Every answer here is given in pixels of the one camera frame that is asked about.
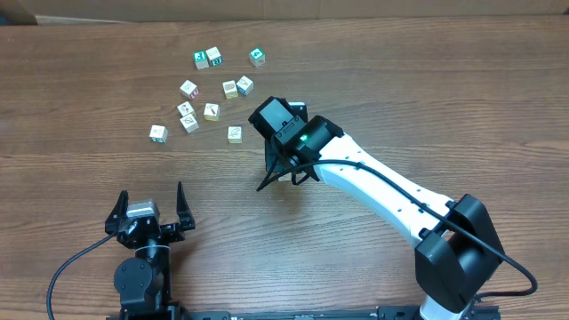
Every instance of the wooden block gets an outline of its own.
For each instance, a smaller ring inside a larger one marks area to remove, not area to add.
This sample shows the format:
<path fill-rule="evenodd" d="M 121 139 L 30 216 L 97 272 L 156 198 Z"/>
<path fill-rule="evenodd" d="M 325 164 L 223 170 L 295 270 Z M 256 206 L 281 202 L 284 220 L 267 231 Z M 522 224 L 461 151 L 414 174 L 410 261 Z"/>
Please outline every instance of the wooden block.
<path fill-rule="evenodd" d="M 252 81 L 246 76 L 242 76 L 237 82 L 237 90 L 244 96 L 248 95 L 252 90 Z"/>
<path fill-rule="evenodd" d="M 196 68 L 199 70 L 201 68 L 209 68 L 210 64 L 207 62 L 207 56 L 205 51 L 194 52 L 194 63 L 196 63 Z"/>
<path fill-rule="evenodd" d="M 194 111 L 192 105 L 190 105 L 187 101 L 178 106 L 178 111 L 180 111 L 181 116 L 187 116 L 191 114 L 192 116 L 197 117 L 196 111 Z"/>
<path fill-rule="evenodd" d="M 213 103 L 206 103 L 204 108 L 205 120 L 218 121 L 220 120 L 220 106 Z"/>
<path fill-rule="evenodd" d="M 228 140 L 229 143 L 241 143 L 241 135 L 243 134 L 243 131 L 241 130 L 241 127 L 229 127 L 228 129 Z"/>
<path fill-rule="evenodd" d="M 210 61 L 212 67 L 219 66 L 223 63 L 223 58 L 221 57 L 221 53 L 217 50 L 217 47 L 213 47 L 205 51 L 207 55 L 207 59 Z"/>
<path fill-rule="evenodd" d="M 165 143 L 168 138 L 168 130 L 162 125 L 152 125 L 150 128 L 150 140 Z"/>
<path fill-rule="evenodd" d="M 186 129 L 187 133 L 192 133 L 197 128 L 199 128 L 199 125 L 197 125 L 197 120 L 192 115 L 184 116 L 182 119 L 180 119 L 180 122 L 181 125 L 184 126 L 184 129 Z"/>
<path fill-rule="evenodd" d="M 260 49 L 260 47 L 256 47 L 251 52 L 249 52 L 249 61 L 256 67 L 260 67 L 265 63 L 265 52 Z"/>
<path fill-rule="evenodd" d="M 225 92 L 225 98 L 227 99 L 233 99 L 239 96 L 235 81 L 233 80 L 223 83 L 223 91 Z"/>
<path fill-rule="evenodd" d="M 181 94 L 185 95 L 188 99 L 193 100 L 199 91 L 197 90 L 197 85 L 193 84 L 191 81 L 187 80 L 181 87 Z"/>

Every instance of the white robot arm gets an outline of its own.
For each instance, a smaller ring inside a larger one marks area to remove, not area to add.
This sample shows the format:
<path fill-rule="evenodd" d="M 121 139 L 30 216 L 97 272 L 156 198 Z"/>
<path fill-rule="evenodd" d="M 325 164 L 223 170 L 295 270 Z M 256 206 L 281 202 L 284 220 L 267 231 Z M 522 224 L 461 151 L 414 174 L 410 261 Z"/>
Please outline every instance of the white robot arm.
<path fill-rule="evenodd" d="M 347 134 L 333 138 L 320 150 L 320 154 L 321 160 L 346 159 L 370 166 L 440 215 L 446 216 L 449 212 L 446 204 L 452 201 L 451 198 L 427 190 L 389 169 L 363 151 Z M 435 217 L 425 213 L 385 181 L 367 171 L 342 164 L 315 165 L 315 171 L 324 183 L 348 193 L 389 222 L 413 248 L 422 241 L 420 233 L 424 228 L 432 230 L 439 223 Z M 458 320 L 463 311 L 450 312 L 429 296 L 421 305 L 421 317 L 425 320 Z"/>
<path fill-rule="evenodd" d="M 461 319 L 503 260 L 524 273 L 532 288 L 483 296 L 520 296 L 537 289 L 529 271 L 505 255 L 488 211 L 475 197 L 465 195 L 455 203 L 409 181 L 363 151 L 336 124 L 321 116 L 308 121 L 301 102 L 270 97 L 249 122 L 265 138 L 268 175 L 257 190 L 287 172 L 305 172 L 369 207 L 414 248 L 415 277 L 427 293 L 422 319 Z M 281 173 L 269 178 L 276 168 Z M 447 241 L 442 235 L 448 228 L 455 233 Z"/>

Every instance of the wooden table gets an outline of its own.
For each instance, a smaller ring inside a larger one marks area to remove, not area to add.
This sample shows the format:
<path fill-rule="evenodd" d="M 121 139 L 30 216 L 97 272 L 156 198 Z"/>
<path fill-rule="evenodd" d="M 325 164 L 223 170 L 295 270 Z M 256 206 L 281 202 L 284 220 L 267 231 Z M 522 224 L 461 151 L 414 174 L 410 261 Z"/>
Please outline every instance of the wooden table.
<path fill-rule="evenodd" d="M 121 190 L 174 221 L 181 180 L 197 230 L 172 246 L 174 296 L 230 312 L 420 304 L 413 250 L 384 220 L 308 182 L 254 191 L 263 142 L 247 117 L 268 96 L 303 100 L 425 188 L 481 198 L 507 253 L 540 281 L 531 298 L 489 299 L 504 319 L 569 317 L 569 19 L 320 20 L 0 28 L 0 319 L 46 319 L 68 257 L 104 237 Z M 218 46 L 219 68 L 192 52 Z M 247 53 L 260 45 L 267 63 Z M 248 97 L 221 83 L 249 76 Z M 176 106 L 190 79 L 201 114 Z M 168 141 L 150 142 L 152 124 Z M 244 127 L 228 144 L 229 125 Z M 119 309 L 116 241 L 72 264 L 58 320 Z M 529 284 L 502 265 L 483 288 Z"/>

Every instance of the green block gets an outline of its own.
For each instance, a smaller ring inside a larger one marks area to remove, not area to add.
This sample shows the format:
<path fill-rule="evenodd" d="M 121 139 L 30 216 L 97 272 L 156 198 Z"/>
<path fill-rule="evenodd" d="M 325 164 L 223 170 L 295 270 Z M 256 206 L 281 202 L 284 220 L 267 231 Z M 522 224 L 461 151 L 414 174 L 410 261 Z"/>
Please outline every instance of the green block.
<path fill-rule="evenodd" d="M 251 55 L 254 60 L 259 60 L 265 55 L 265 52 L 260 47 L 256 47 L 251 52 L 249 52 L 249 55 Z"/>
<path fill-rule="evenodd" d="M 223 59 L 221 57 L 215 58 L 212 60 L 212 67 L 219 66 L 223 63 Z"/>
<path fill-rule="evenodd" d="M 207 60 L 205 51 L 194 52 L 194 62 L 200 62 L 203 60 Z"/>

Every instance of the black cable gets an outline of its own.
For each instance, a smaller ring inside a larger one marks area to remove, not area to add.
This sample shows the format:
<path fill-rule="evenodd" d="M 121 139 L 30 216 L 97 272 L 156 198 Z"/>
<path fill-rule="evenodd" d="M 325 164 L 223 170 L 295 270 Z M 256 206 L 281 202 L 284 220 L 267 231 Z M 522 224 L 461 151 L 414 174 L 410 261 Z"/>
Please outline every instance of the black cable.
<path fill-rule="evenodd" d="M 417 206 L 419 206 L 419 208 L 421 208 L 423 211 L 427 212 L 428 214 L 432 215 L 433 217 L 439 219 L 441 222 L 443 222 L 450 230 L 454 231 L 455 233 L 459 233 L 462 234 L 463 236 L 467 237 L 470 241 L 474 242 L 475 244 L 478 244 L 479 246 L 484 247 L 486 250 L 490 251 L 491 253 L 493 253 L 494 255 L 496 255 L 498 258 L 500 258 L 501 260 L 506 261 L 510 266 L 514 267 L 516 270 L 518 270 L 519 272 L 521 272 L 525 277 L 527 277 L 527 279 L 530 281 L 530 283 L 532 284 L 532 286 L 529 289 L 523 290 L 523 291 L 515 291 L 515 292 L 484 292 L 484 293 L 479 293 L 475 296 L 475 299 L 477 300 L 481 300 L 482 298 L 485 297 L 522 297 L 522 296 L 527 296 L 530 295 L 534 292 L 537 291 L 537 280 L 535 279 L 535 276 L 532 275 L 532 273 L 530 271 L 528 271 L 526 268 L 524 268 L 524 266 L 522 266 L 521 264 L 517 263 L 515 260 L 511 259 L 509 256 L 507 256 L 504 253 L 499 252 L 498 250 L 492 248 L 492 246 L 490 246 L 489 244 L 487 244 L 486 242 L 480 240 L 478 237 L 470 234 L 467 230 L 459 227 L 458 225 L 456 225 L 454 222 L 448 220 L 446 217 L 436 213 L 434 210 L 432 210 L 431 208 L 429 208 L 427 206 L 427 204 L 422 203 L 421 201 L 419 201 L 417 198 L 415 198 L 413 195 L 411 195 L 410 193 L 408 193 L 407 191 L 405 191 L 403 188 L 399 187 L 399 185 L 397 185 L 395 182 L 393 182 L 390 178 L 386 177 L 385 175 L 383 175 L 381 172 L 378 172 L 377 170 L 362 164 L 362 163 L 357 163 L 357 162 L 353 162 L 353 161 L 349 161 L 349 160 L 318 160 L 315 162 L 311 162 L 311 163 L 307 163 L 307 164 L 300 164 L 300 165 L 296 165 L 294 167 L 288 168 L 286 170 L 284 170 L 283 172 L 280 172 L 279 174 L 277 174 L 276 176 L 270 178 L 267 181 L 264 181 L 264 183 L 261 183 L 258 187 L 257 187 L 257 191 L 261 191 L 263 190 L 266 186 L 268 186 L 271 182 L 277 180 L 278 178 L 286 175 L 289 172 L 298 172 L 300 170 L 304 170 L 305 168 L 309 168 L 312 167 L 314 165 L 318 165 L 318 164 L 345 164 L 345 165 L 351 165 L 354 166 L 358 169 L 363 169 L 366 170 L 367 172 L 375 175 L 376 177 L 380 178 L 381 180 L 383 180 L 384 182 L 386 182 L 387 184 L 389 184 L 393 189 L 397 190 L 400 194 L 402 194 L 404 197 L 406 197 L 407 199 L 409 199 L 412 203 L 416 204 Z"/>
<path fill-rule="evenodd" d="M 310 178 L 310 176 L 307 174 L 304 177 L 302 177 L 302 179 L 300 181 L 296 181 L 296 174 L 293 173 L 293 177 L 291 178 L 291 182 L 293 183 L 294 186 L 299 186 L 302 184 L 302 182 L 308 180 Z"/>
<path fill-rule="evenodd" d="M 69 258 L 69 260 L 65 261 L 64 264 L 61 265 L 61 267 L 59 269 L 57 269 L 57 271 L 55 271 L 55 275 L 53 275 L 52 281 L 50 282 L 50 286 L 47 289 L 47 299 L 45 300 L 45 305 L 47 306 L 47 315 L 49 316 L 50 320 L 55 320 L 55 318 L 53 317 L 53 311 L 52 311 L 52 294 L 53 294 L 53 286 L 55 285 L 55 281 L 57 280 L 58 276 L 60 276 L 61 272 L 68 266 L 70 265 L 73 261 L 81 258 L 81 256 L 83 256 L 84 254 L 90 252 L 91 250 L 97 248 L 98 246 L 100 246 L 101 244 L 106 243 L 110 238 L 112 238 L 113 236 L 116 236 L 116 232 L 112 233 L 111 235 L 105 236 L 102 240 L 100 240 L 98 243 L 93 244 L 92 246 L 90 246 L 87 249 L 82 250 L 80 253 L 74 255 L 73 257 Z"/>

